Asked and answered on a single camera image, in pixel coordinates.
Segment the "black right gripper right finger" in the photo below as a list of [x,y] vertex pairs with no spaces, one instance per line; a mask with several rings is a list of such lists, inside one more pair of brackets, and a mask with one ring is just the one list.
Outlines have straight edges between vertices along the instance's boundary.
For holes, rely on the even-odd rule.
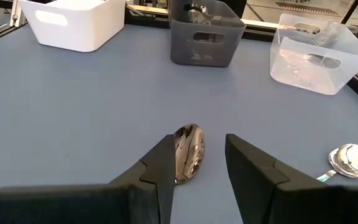
[[235,134],[225,156],[243,223],[358,224],[358,186],[320,182]]

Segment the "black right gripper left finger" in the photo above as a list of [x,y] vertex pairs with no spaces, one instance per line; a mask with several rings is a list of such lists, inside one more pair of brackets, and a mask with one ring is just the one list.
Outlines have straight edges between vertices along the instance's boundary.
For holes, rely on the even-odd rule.
[[174,179],[169,134],[106,184],[0,188],[0,223],[170,223]]

